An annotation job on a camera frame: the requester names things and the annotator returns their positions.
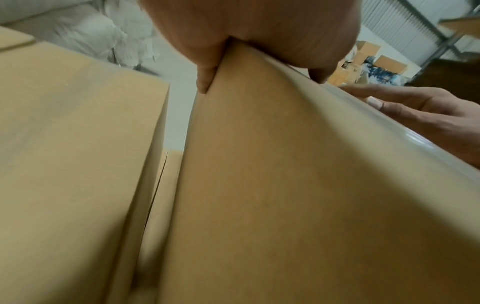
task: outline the fingernail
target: fingernail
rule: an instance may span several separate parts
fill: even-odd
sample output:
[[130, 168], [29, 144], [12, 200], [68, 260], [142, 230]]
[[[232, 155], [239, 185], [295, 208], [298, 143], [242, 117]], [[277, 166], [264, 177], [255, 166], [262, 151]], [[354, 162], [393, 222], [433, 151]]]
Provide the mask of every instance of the fingernail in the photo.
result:
[[380, 110], [384, 106], [384, 103], [380, 99], [377, 99], [373, 96], [368, 97], [366, 99], [366, 103], [377, 110]]

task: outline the hand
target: hand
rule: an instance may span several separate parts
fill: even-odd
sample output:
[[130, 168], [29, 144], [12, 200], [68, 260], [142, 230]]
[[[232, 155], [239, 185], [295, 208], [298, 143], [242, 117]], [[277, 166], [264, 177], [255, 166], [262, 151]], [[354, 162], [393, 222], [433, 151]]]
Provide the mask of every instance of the hand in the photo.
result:
[[384, 85], [341, 88], [366, 99], [382, 113], [480, 169], [480, 105], [439, 88]]
[[229, 37], [324, 82], [354, 46], [361, 0], [142, 0], [170, 43], [198, 66], [206, 93]]

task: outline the corrugated wall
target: corrugated wall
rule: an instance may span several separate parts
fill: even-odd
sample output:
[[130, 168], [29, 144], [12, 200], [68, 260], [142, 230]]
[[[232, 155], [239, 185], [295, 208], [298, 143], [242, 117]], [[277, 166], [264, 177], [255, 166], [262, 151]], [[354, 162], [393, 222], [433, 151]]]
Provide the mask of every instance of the corrugated wall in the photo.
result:
[[[410, 0], [410, 3], [434, 24], [441, 18], [463, 16], [472, 9], [469, 0]], [[418, 65], [442, 42], [398, 0], [363, 0], [362, 18], [364, 25]]]

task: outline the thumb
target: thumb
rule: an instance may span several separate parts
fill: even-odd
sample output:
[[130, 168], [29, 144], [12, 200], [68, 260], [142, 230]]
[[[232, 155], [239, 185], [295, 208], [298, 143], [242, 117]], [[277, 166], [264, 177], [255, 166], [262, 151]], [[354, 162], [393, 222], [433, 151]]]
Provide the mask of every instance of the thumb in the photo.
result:
[[429, 121], [430, 113], [409, 108], [401, 103], [383, 101], [372, 96], [366, 99], [366, 103], [414, 131], [421, 129], [422, 125]]

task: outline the open cardboard box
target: open cardboard box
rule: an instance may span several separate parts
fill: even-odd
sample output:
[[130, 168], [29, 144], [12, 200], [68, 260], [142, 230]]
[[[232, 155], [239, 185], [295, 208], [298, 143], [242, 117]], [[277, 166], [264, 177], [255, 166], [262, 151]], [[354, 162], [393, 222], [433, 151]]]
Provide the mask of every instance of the open cardboard box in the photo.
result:
[[182, 156], [158, 78], [45, 43], [0, 67], [1, 303], [479, 297], [479, 172], [334, 86], [232, 42]]

